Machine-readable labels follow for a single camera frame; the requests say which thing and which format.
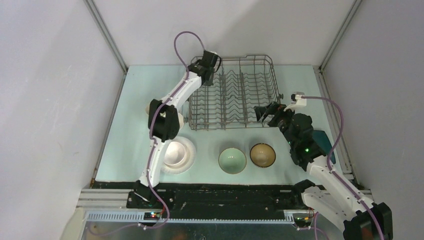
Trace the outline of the small white ribbed bowl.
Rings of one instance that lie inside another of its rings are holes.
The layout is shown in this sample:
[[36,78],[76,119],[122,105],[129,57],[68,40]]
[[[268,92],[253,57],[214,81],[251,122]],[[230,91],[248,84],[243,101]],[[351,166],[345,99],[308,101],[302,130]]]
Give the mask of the small white ribbed bowl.
[[179,122],[179,130],[184,127],[184,116],[181,113],[178,113],[178,122]]

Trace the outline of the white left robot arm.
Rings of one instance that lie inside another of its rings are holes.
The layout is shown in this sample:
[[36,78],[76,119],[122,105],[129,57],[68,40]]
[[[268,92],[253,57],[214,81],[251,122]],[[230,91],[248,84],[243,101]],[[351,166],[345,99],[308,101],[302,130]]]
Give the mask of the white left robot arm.
[[201,59],[186,66],[186,73],[170,93],[161,99],[151,100],[147,123],[150,151],[132,192],[145,208],[153,208],[159,201],[154,187],[159,183],[166,150],[180,130],[178,111],[201,86],[213,85],[214,73],[221,65],[222,57],[216,52],[204,50]]

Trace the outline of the brown glazed bowl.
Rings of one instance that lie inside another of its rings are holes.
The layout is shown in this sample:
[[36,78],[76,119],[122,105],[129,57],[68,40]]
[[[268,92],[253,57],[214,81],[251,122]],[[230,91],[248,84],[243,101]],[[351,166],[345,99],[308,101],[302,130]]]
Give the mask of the brown glazed bowl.
[[277,155],[269,144],[257,143],[250,149],[249,157],[255,166],[268,168],[275,163]]

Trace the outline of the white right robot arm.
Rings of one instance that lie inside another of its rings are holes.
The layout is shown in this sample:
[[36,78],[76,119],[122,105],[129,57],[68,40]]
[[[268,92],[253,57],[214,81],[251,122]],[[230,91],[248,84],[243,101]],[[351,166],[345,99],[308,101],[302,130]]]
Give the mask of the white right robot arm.
[[391,209],[384,202],[375,203],[337,171],[331,154],[313,138],[313,121],[309,115],[296,113],[278,102],[256,106],[254,112],[261,123],[272,116],[268,126],[280,130],[294,164],[317,179],[327,191],[323,193],[310,180],[296,183],[290,196],[295,208],[316,210],[342,232],[345,240],[393,239]]

